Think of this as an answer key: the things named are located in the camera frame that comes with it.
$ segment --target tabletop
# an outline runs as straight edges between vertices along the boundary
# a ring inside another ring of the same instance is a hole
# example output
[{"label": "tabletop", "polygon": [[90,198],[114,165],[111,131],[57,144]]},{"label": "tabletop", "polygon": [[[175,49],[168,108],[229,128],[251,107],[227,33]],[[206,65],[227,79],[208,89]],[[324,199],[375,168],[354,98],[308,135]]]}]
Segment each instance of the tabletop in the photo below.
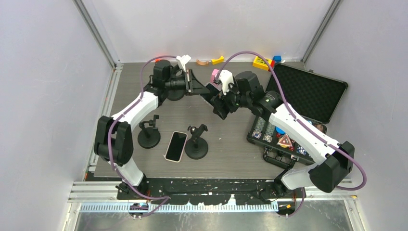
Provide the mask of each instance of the tabletop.
[{"label": "tabletop", "polygon": [[[298,68],[304,68],[303,63],[288,62]],[[143,83],[146,84],[153,72],[153,65],[148,65],[143,73]],[[131,103],[140,93],[140,69],[143,63],[124,64],[121,73],[111,114],[115,114]],[[199,66],[188,63],[188,68],[194,71],[197,79],[206,84],[214,69],[221,64]],[[264,89],[271,73],[255,67],[251,62],[231,62],[226,69],[234,75],[250,70],[257,74]],[[275,178],[283,169],[265,162],[262,159],[263,148],[255,146],[246,140],[255,116],[250,110],[238,109],[229,114],[225,120],[213,114],[212,107],[200,96],[184,96],[179,101],[166,100],[162,106],[149,113],[144,120],[153,119],[159,115],[156,126],[161,134],[159,144],[152,149],[139,146],[137,136],[139,128],[133,131],[133,158],[139,169],[147,177],[163,178]],[[209,146],[208,154],[200,159],[190,159],[185,153],[179,163],[165,160],[164,154],[174,131],[185,132],[189,125],[199,127],[205,124],[208,132],[202,134]],[[116,173],[110,165],[99,158],[95,170],[96,177],[114,177]]]}]

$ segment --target phone case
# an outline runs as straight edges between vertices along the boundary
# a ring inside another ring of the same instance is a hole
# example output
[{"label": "phone case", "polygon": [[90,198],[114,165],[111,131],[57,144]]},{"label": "phone case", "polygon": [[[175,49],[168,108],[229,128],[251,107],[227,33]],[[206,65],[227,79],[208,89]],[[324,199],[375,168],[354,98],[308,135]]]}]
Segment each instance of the phone case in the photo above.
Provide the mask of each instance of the phone case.
[{"label": "phone case", "polygon": [[[186,140],[184,141],[184,145],[183,145],[183,149],[181,150],[181,155],[180,155],[179,161],[169,160],[169,159],[166,158],[166,155],[167,155],[167,152],[168,152],[168,148],[170,147],[171,140],[173,139],[174,133],[176,133],[176,132],[186,135]],[[186,143],[187,143],[188,137],[189,137],[189,136],[188,136],[187,133],[180,132],[180,131],[173,131],[173,134],[171,134],[170,142],[168,143],[168,146],[167,146],[167,149],[166,149],[166,153],[165,153],[165,155],[164,155],[165,160],[168,160],[168,161],[171,161],[171,162],[175,162],[175,163],[180,162],[180,161],[181,161],[181,158],[183,157],[184,148],[186,147]]]}]

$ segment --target wire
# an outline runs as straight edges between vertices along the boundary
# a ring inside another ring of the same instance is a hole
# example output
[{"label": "wire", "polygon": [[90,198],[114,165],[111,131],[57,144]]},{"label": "wire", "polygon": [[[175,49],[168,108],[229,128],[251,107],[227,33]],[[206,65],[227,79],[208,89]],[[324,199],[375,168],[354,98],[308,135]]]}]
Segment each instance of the wire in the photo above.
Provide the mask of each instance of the wire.
[{"label": "wire", "polygon": [[215,80],[218,80],[219,78],[219,74],[221,73],[222,70],[224,70],[225,66],[227,65],[227,63],[229,61],[231,61],[235,56],[238,56],[240,54],[253,54],[258,56],[259,58],[261,58],[266,65],[268,65],[269,70],[272,73],[273,78],[275,79],[276,85],[278,86],[278,90],[279,93],[282,97],[283,103],[285,104],[286,108],[288,109],[289,113],[292,115],[292,117],[302,126],[304,127],[310,134],[312,134],[314,137],[316,137],[317,139],[319,139],[321,142],[323,142],[324,144],[328,145],[329,147],[331,147],[332,149],[334,149],[335,151],[337,151],[338,153],[340,153],[341,155],[343,155],[344,157],[346,157],[348,160],[350,160],[361,172],[362,176],[363,176],[363,181],[360,185],[353,187],[353,188],[346,188],[346,187],[342,187],[342,186],[336,186],[338,189],[342,189],[342,190],[348,190],[348,191],[354,191],[354,190],[359,190],[361,188],[363,188],[366,183],[367,183],[367,175],[366,172],[364,171],[363,167],[354,160],[354,158],[352,158],[351,156],[349,156],[347,153],[345,153],[343,150],[339,149],[338,147],[332,145],[332,144],[328,144],[327,141],[325,139],[323,139],[322,137],[320,137],[318,134],[316,134],[314,131],[312,131],[306,124],[304,124],[302,121],[300,121],[299,119],[296,118],[294,112],[291,110],[285,95],[283,94],[283,90],[282,90],[282,86],[278,80],[278,77],[275,74],[275,71],[273,70],[273,68],[271,67],[271,65],[269,64],[269,62],[260,54],[253,52],[253,51],[241,51],[238,52],[236,54],[233,54],[229,59],[227,59],[224,64],[222,65],[222,67],[218,70],[216,76],[215,76]]},{"label": "wire", "polygon": [[273,200],[273,201],[269,201],[269,202],[274,202],[274,201],[276,201],[276,200],[278,200],[280,197],[277,197],[275,200]]},{"label": "wire", "polygon": [[303,206],[303,202],[305,201],[305,197],[306,197],[306,193],[305,193],[305,188],[301,188],[300,189],[302,191],[302,200],[300,202],[299,207],[291,214],[288,215],[288,218],[292,217],[293,215],[295,215]]},{"label": "wire", "polygon": [[153,209],[152,211],[145,213],[143,215],[140,216],[140,218],[144,218],[147,216],[150,216],[152,213],[154,213],[158,208],[160,208],[164,203],[166,203],[169,200],[169,196],[162,196],[162,197],[150,197],[150,196],[146,196],[143,195],[142,193],[140,193],[135,187],[133,187],[132,184],[130,184],[130,182],[119,172],[119,170],[117,168],[115,168],[114,165],[114,158],[113,158],[113,152],[112,152],[112,131],[115,127],[115,125],[118,123],[118,121],[123,118],[130,110],[132,110],[136,105],[138,105],[138,103],[142,100],[143,98],[143,70],[144,68],[147,66],[147,64],[149,64],[150,62],[152,62],[155,59],[160,59],[160,58],[176,58],[175,56],[172,55],[161,55],[161,56],[157,56],[155,58],[152,58],[151,60],[147,61],[143,67],[140,70],[140,98],[134,103],[132,104],[127,110],[124,111],[123,114],[121,114],[120,116],[118,116],[118,118],[116,118],[112,125],[109,127],[109,131],[108,131],[108,153],[109,153],[109,161],[111,164],[111,168],[113,171],[115,171],[120,178],[122,179],[123,182],[125,182],[137,195],[139,195],[140,197],[143,197],[145,199],[148,200],[163,200],[159,206],[157,206],[155,209]]}]

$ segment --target white cable clip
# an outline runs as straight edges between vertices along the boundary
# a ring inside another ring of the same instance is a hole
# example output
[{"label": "white cable clip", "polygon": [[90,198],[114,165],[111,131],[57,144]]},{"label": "white cable clip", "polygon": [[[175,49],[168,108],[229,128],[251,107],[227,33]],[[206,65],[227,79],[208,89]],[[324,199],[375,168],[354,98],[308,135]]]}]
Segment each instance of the white cable clip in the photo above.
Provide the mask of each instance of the white cable clip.
[{"label": "white cable clip", "polygon": [[178,66],[181,69],[183,69],[184,72],[186,72],[186,64],[191,60],[191,57],[188,54],[186,54],[186,55],[183,55],[182,57],[177,56],[176,59],[178,62]]},{"label": "white cable clip", "polygon": [[230,71],[222,70],[221,73],[219,73],[218,79],[222,84],[222,93],[226,95],[230,90],[230,83],[234,83],[234,76]]}]

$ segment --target blue toy block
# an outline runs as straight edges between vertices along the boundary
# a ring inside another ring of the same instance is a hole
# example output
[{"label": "blue toy block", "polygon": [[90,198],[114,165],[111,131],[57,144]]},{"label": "blue toy block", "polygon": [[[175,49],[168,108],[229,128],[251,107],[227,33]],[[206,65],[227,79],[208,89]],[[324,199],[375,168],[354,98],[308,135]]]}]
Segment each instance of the blue toy block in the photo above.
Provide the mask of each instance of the blue toy block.
[{"label": "blue toy block", "polygon": [[275,60],[275,62],[280,62],[280,61],[282,61],[282,57],[280,55],[275,55],[273,57],[273,60]]}]

